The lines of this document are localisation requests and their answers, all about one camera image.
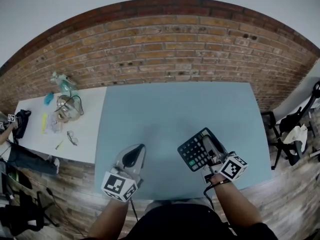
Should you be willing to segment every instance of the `calculator keypad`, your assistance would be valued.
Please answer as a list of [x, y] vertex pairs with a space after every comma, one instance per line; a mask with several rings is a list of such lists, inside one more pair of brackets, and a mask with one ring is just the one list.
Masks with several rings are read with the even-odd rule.
[[207, 130], [210, 133], [210, 131], [205, 128], [177, 149], [185, 163], [192, 171], [199, 170], [210, 160], [202, 142], [203, 136], [201, 133], [204, 130]]

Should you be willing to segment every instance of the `gray pants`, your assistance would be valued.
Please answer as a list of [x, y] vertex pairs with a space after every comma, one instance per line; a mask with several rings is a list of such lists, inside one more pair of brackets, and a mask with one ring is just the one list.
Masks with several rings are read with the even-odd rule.
[[155, 200], [152, 203], [148, 204], [148, 206], [145, 209], [144, 214], [147, 214], [147, 212], [150, 212], [152, 209], [160, 207], [160, 206], [178, 205], [178, 204], [191, 204], [191, 205], [206, 206], [212, 210], [212, 207], [211, 207], [209, 201], [206, 198], [202, 197], [202, 198], [181, 199], [181, 200]]
[[13, 167], [27, 168], [40, 173], [57, 174], [54, 163], [42, 159], [40, 156], [30, 152], [22, 146], [11, 144], [11, 151], [7, 163]]

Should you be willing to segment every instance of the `white wall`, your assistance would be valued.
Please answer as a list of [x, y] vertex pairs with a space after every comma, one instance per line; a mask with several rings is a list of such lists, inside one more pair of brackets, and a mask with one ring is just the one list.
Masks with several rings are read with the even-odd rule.
[[[27, 42], [75, 15], [128, 0], [0, 0], [0, 65]], [[285, 23], [320, 47], [320, 0], [218, 0]]]

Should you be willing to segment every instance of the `brick wall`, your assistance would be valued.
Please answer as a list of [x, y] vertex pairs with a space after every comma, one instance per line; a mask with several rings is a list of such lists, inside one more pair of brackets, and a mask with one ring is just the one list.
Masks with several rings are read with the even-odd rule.
[[251, 84], [274, 109], [320, 56], [305, 37], [264, 14], [212, 0], [134, 0], [85, 12], [27, 43], [0, 69], [0, 110], [58, 92], [53, 71], [79, 89], [225, 81]]

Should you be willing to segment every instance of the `black sleeve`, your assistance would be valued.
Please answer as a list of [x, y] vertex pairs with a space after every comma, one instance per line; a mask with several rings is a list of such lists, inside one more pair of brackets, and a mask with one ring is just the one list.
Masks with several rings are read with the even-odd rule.
[[257, 223], [249, 228], [234, 228], [240, 239], [278, 240], [274, 232], [264, 223]]

